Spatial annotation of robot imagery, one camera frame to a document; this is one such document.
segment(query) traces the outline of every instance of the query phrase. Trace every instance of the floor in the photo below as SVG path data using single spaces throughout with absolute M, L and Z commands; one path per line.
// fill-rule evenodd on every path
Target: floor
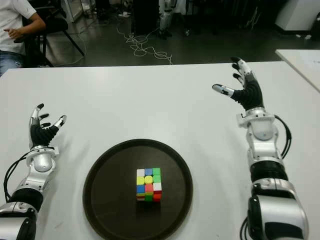
M 124 36 L 117 32 L 118 28 L 128 37 L 130 25 L 130 18 L 119 19 L 116 15 L 105 22 L 82 16 L 69 25 L 68 32 L 84 50 L 85 57 L 82 58 L 63 33 L 48 37 L 47 57 L 53 65 L 60 67 L 169 64 L 168 59 L 157 59 L 152 54 L 134 56 L 131 44 L 126 43 Z M 210 26 L 203 25 L 200 32 L 191 32 L 187 37 L 183 24 L 175 21 L 170 31 L 172 37 L 167 40 L 151 34 L 143 47 L 152 46 L 158 52 L 172 55 L 171 61 L 175 65 L 228 63 L 230 56 L 239 56 L 247 62 L 279 61 L 276 49 L 320 49 L 320 42 L 283 35 L 275 29 L 220 28 L 217 34 L 213 34 Z

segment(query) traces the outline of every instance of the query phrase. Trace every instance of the human hand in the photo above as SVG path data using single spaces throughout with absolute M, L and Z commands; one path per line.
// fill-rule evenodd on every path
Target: human hand
M 5 32 L 8 32 L 8 35 L 12 39 L 18 39 L 23 36 L 22 32 L 19 29 L 14 28 L 6 28 L 4 29 Z

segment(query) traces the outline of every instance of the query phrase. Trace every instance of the person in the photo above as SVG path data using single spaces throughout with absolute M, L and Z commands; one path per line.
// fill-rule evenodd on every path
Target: person
M 23 35 L 46 29 L 45 22 L 27 0 L 0 0 L 0 77 L 8 70 L 24 66 L 25 46 L 14 43 Z M 23 26 L 22 16 L 30 20 Z

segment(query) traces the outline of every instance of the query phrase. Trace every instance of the green sticker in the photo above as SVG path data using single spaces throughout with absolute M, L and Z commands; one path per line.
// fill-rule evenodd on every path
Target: green sticker
M 152 198 L 153 198 L 152 195 L 145 195 L 144 200 L 145 200 L 146 202 L 152 202 Z
M 152 168 L 152 175 L 161 175 L 160 168 Z
M 153 182 L 154 183 L 161 183 L 161 176 L 160 175 L 153 176 Z

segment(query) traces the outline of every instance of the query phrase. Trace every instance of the round tray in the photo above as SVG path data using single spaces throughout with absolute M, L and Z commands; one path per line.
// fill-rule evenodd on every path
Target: round tray
M 161 202 L 136 201 L 137 169 L 161 168 Z M 155 240 L 172 234 L 185 219 L 193 195 L 183 158 L 150 139 L 133 139 L 107 150 L 92 166 L 83 206 L 93 229 L 110 240 Z

